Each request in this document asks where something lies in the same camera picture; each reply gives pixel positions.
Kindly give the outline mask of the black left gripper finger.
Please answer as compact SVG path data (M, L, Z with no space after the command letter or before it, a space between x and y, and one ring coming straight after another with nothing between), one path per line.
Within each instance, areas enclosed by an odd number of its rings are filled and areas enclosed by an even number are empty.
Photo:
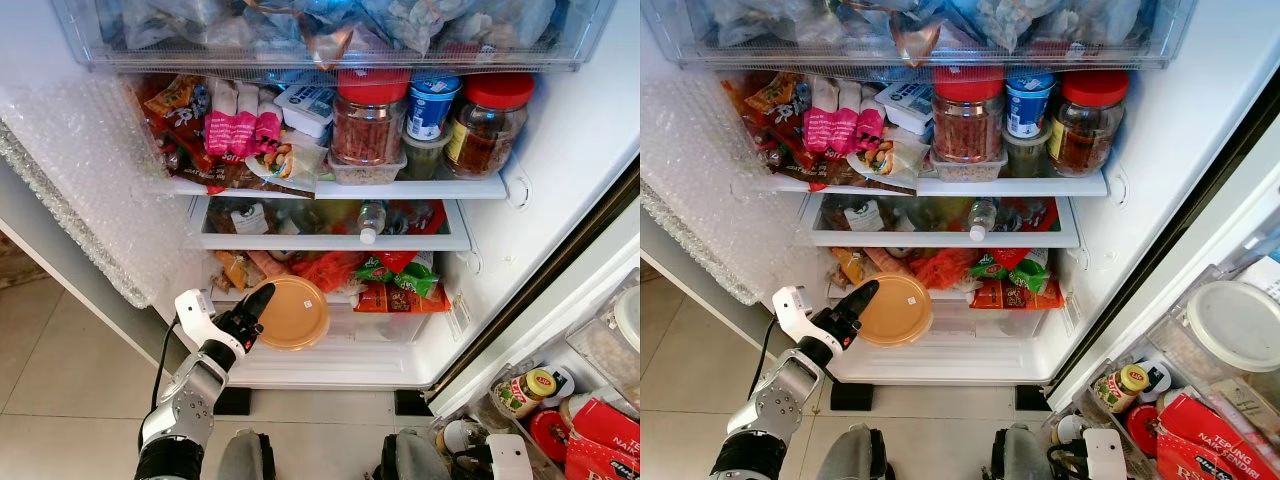
M247 317L248 323L259 323L270 305L275 291L276 287L273 283L264 283L256 291L247 294L242 300L242 316Z
M876 297L879 285L878 280L867 280L852 293L846 294L838 302L838 314L841 319L858 320Z

